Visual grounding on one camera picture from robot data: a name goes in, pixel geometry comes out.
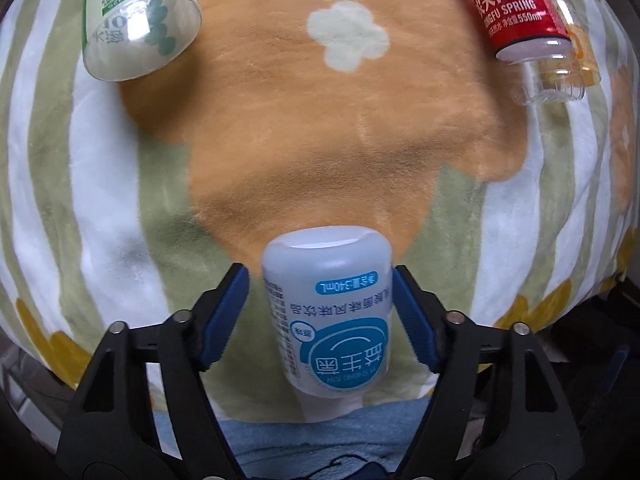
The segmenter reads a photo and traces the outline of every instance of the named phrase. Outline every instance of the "probiotic drink bottle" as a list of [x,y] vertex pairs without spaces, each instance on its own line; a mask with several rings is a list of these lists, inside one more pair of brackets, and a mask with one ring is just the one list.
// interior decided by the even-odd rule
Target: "probiotic drink bottle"
[[279,236],[264,251],[262,275],[293,386],[345,397],[386,373],[392,251],[382,234],[329,226]]
[[197,0],[85,0],[84,66],[104,81],[146,75],[183,52],[201,21]]

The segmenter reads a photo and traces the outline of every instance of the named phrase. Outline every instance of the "yellow flower pattern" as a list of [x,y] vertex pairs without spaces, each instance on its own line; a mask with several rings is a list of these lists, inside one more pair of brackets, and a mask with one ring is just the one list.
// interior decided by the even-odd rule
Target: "yellow flower pattern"
[[630,227],[626,230],[625,236],[622,238],[618,254],[616,255],[616,272],[613,276],[610,276],[602,282],[600,285],[600,293],[607,292],[616,286],[616,283],[621,281],[626,275],[626,270],[629,268],[629,262],[631,261],[631,255],[634,252],[636,241],[638,241],[637,228]]
[[540,304],[529,308],[529,301],[517,295],[510,309],[495,324],[498,328],[509,328],[516,322],[526,323],[534,332],[542,330],[558,319],[565,311],[571,297],[571,281],[565,280]]
[[91,354],[80,348],[64,332],[54,332],[47,340],[24,301],[18,298],[15,307],[24,329],[47,366],[60,380],[75,389],[89,364]]

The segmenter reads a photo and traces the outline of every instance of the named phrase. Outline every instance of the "blanket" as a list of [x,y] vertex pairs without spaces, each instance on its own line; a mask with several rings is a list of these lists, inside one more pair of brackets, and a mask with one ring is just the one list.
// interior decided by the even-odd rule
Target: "blanket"
[[15,0],[0,24],[0,324],[70,386],[111,322],[162,322],[240,261],[250,295],[203,374],[221,418],[426,396],[436,377],[397,316],[372,390],[327,402],[287,383],[259,263],[300,228],[377,229],[485,325],[539,330],[624,276],[639,72],[605,0],[571,0],[601,83],[531,107],[469,0],[199,1],[196,41],[122,84],[82,64],[83,0]]

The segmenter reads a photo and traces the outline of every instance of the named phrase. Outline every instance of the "plastic bottle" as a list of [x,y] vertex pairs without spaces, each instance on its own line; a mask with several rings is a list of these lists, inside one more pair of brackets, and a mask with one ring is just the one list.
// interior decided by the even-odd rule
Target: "plastic bottle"
[[201,22],[197,0],[86,0],[84,66],[106,81],[146,75],[183,52]]
[[575,58],[580,64],[584,85],[588,88],[600,83],[602,76],[598,68],[596,56],[593,53],[589,35],[582,28],[582,24],[575,12],[574,4],[570,0],[552,0],[556,5],[562,20],[566,25],[569,37],[574,46]]
[[359,226],[288,233],[267,245],[262,275],[293,386],[335,399],[386,373],[392,251],[383,235]]
[[474,0],[496,57],[517,72],[510,93],[523,105],[584,97],[583,71],[554,0]]
[[497,59],[518,63],[568,56],[569,33],[551,0],[474,0]]

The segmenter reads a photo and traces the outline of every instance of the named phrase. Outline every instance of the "blue cloth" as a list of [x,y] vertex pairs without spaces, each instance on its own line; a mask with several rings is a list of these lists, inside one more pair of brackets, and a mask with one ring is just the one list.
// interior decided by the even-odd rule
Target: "blue cloth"
[[[251,424],[228,420],[220,428],[249,478],[346,478],[377,462],[395,471],[411,443],[429,398],[362,408],[310,424]],[[154,412],[160,439],[177,451],[166,413]]]

